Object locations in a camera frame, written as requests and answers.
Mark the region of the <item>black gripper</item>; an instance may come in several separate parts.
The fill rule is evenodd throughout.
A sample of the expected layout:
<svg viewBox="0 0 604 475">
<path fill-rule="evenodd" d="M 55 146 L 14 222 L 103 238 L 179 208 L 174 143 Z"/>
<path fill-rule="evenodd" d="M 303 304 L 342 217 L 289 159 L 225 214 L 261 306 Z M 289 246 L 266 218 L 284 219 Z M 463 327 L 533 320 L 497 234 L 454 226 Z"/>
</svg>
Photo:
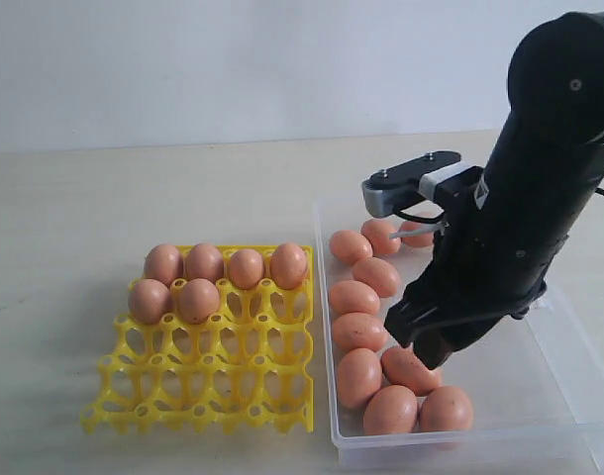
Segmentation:
<svg viewBox="0 0 604 475">
<path fill-rule="evenodd" d="M 431 262 L 390 307 L 385 329 L 435 370 L 543 296 L 550 265 L 587 202 L 581 177 L 485 168 L 454 197 Z"/>
</svg>

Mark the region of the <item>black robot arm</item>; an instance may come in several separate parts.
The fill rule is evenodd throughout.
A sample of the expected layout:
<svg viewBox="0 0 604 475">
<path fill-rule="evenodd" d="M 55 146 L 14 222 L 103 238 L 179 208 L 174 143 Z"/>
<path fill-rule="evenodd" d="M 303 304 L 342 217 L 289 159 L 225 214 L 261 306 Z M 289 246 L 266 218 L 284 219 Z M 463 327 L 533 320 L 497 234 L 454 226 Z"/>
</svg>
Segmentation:
<svg viewBox="0 0 604 475">
<path fill-rule="evenodd" d="M 408 189 L 443 210 L 433 257 L 385 325 L 428 367 L 523 318 L 604 178 L 604 12 L 530 31 L 508 69 L 510 113 L 471 183 L 440 171 Z"/>
</svg>

